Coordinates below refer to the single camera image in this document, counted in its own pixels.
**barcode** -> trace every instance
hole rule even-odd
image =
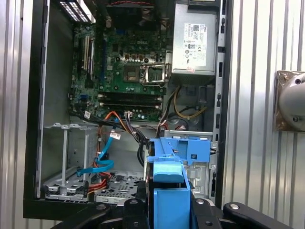
[[[199,31],[199,25],[194,25],[193,30],[194,31]]]

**screw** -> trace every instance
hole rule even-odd
[[[196,200],[196,203],[198,203],[198,204],[203,204],[204,201],[203,201],[203,199],[198,199],[198,200]]]
[[[210,222],[210,221],[206,221],[205,224],[206,224],[207,226],[212,226],[212,225],[213,225],[213,223]]]
[[[236,205],[236,204],[230,204],[230,207],[234,210],[238,210],[239,209],[239,206]]]
[[[104,210],[104,209],[106,209],[106,205],[100,204],[100,205],[96,206],[96,209],[98,209],[98,210]]]

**black cable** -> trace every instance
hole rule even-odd
[[[170,110],[171,103],[172,103],[172,100],[173,100],[174,96],[175,96],[175,92],[173,92],[171,94],[171,96],[168,98],[166,106],[165,106],[164,114],[162,115],[161,120],[159,121],[159,123],[162,123],[166,119],[166,117],[168,115],[168,112]],[[160,131],[161,131],[161,125],[158,125],[157,136],[156,137],[160,137]]]
[[[184,119],[182,119],[182,118],[172,118],[172,119],[168,119],[168,121],[171,121],[171,120],[183,121],[183,122],[185,123],[185,128],[186,128],[186,130],[189,130],[189,124],[188,124],[187,121],[185,121]]]
[[[71,112],[71,115],[79,117],[81,120],[84,120],[86,122],[90,122],[90,123],[94,123],[94,124],[98,124],[98,125],[114,126],[114,127],[120,128],[122,130],[125,130],[124,127],[118,122],[103,120],[103,119],[100,119],[100,118],[98,118],[98,117],[96,117],[92,114],[90,115],[90,119],[87,119],[87,118],[84,117],[84,113],[82,112],[82,110],[79,110],[79,112],[81,114],[78,114],[76,112]],[[126,119],[126,125],[128,127],[131,126],[129,119]],[[133,128],[133,130],[136,134],[132,135],[132,136],[139,143],[139,148],[138,148],[138,151],[137,151],[137,158],[138,158],[138,161],[141,164],[141,166],[144,166],[143,148],[144,148],[144,146],[146,146],[146,149],[149,148],[149,140],[137,128]]]

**sticker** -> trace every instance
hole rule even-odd
[[[111,131],[110,137],[113,137],[113,138],[119,140],[119,139],[121,138],[121,135],[118,134],[118,133],[116,133],[116,132],[112,132],[112,131]]]
[[[184,24],[183,61],[187,65],[206,66],[208,27],[204,24]]]
[[[85,111],[85,115],[84,115],[84,117],[85,117],[86,119],[90,119],[90,115],[91,115],[91,113],[90,113],[90,112]]]

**black plastic edge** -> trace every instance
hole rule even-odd
[[[233,1],[226,1],[226,33],[225,33],[225,56],[223,65],[223,92],[222,92],[222,111],[220,116],[220,133],[219,133],[219,156],[217,161],[217,179],[216,179],[216,195],[215,205],[218,208],[222,207],[223,199],[223,181],[224,181],[224,152],[226,141],[226,124],[228,112],[229,98],[229,82],[230,82],[230,62],[231,62],[231,36],[232,36],[232,16],[233,16]]]

